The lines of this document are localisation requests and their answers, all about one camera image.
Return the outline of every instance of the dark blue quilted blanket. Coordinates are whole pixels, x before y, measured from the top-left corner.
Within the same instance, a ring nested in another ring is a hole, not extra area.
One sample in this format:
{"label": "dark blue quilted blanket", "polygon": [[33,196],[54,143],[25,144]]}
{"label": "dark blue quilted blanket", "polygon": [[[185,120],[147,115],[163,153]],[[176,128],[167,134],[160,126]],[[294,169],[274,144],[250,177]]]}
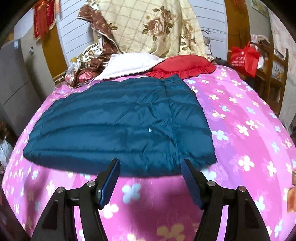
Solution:
{"label": "dark blue quilted blanket", "polygon": [[101,82],[57,100],[38,120],[23,156],[44,166],[98,174],[113,158],[121,176],[181,173],[217,161],[195,93],[177,75]]}

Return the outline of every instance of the pink floral bed sheet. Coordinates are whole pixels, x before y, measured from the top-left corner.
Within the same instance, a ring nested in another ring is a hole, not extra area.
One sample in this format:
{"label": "pink floral bed sheet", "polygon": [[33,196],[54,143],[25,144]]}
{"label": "pink floral bed sheet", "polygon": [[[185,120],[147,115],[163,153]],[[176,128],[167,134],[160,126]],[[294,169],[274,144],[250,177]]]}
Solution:
{"label": "pink floral bed sheet", "polygon": [[[202,170],[204,175],[222,187],[245,186],[271,240],[285,240],[296,222],[296,213],[286,214],[287,192],[296,168],[296,149],[287,131],[269,106],[231,69],[218,66],[212,74],[184,82],[196,93],[213,134],[218,162]],[[56,89],[34,115],[13,151],[2,186],[30,235],[57,187],[78,188],[95,176],[52,170],[27,161],[22,151],[29,133],[54,101],[94,84],[98,82],[75,90],[65,85]],[[119,178],[110,203],[99,213],[112,241],[191,241],[202,216],[181,176]],[[219,241],[223,240],[226,222],[227,207],[223,209]],[[75,223],[78,240],[84,241],[78,207]]]}

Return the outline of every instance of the red bag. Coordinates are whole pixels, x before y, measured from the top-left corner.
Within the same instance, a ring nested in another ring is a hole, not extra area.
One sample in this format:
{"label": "red bag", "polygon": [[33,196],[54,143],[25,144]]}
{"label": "red bag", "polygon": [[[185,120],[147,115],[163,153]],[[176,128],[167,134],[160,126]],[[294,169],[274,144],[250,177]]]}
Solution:
{"label": "red bag", "polygon": [[230,64],[245,76],[254,78],[257,71],[260,53],[250,47],[250,42],[244,49],[232,47]]}

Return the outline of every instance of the gray cabinet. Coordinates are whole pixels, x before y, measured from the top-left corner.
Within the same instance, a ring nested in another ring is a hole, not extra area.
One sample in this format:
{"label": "gray cabinet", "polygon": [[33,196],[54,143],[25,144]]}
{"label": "gray cabinet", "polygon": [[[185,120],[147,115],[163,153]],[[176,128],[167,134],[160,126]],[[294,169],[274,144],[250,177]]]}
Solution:
{"label": "gray cabinet", "polygon": [[20,40],[0,49],[0,120],[20,136],[41,101],[30,81]]}

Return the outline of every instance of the metal screw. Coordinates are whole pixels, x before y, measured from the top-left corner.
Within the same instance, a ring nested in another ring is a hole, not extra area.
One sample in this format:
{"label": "metal screw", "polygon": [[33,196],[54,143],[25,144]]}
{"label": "metal screw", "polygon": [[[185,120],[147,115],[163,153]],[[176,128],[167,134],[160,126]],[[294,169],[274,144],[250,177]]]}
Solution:
{"label": "metal screw", "polygon": [[59,188],[57,188],[57,193],[61,193],[61,192],[63,192],[64,191],[64,188],[63,187],[59,187]]}
{"label": "metal screw", "polygon": [[207,184],[210,186],[210,187],[213,187],[216,185],[216,183],[214,181],[208,181]]}
{"label": "metal screw", "polygon": [[247,189],[246,189],[244,186],[239,186],[239,190],[240,190],[241,192],[245,192]]}
{"label": "metal screw", "polygon": [[94,186],[96,183],[95,183],[95,181],[89,181],[88,183],[87,183],[87,185],[89,186],[89,187],[92,187],[92,186]]}

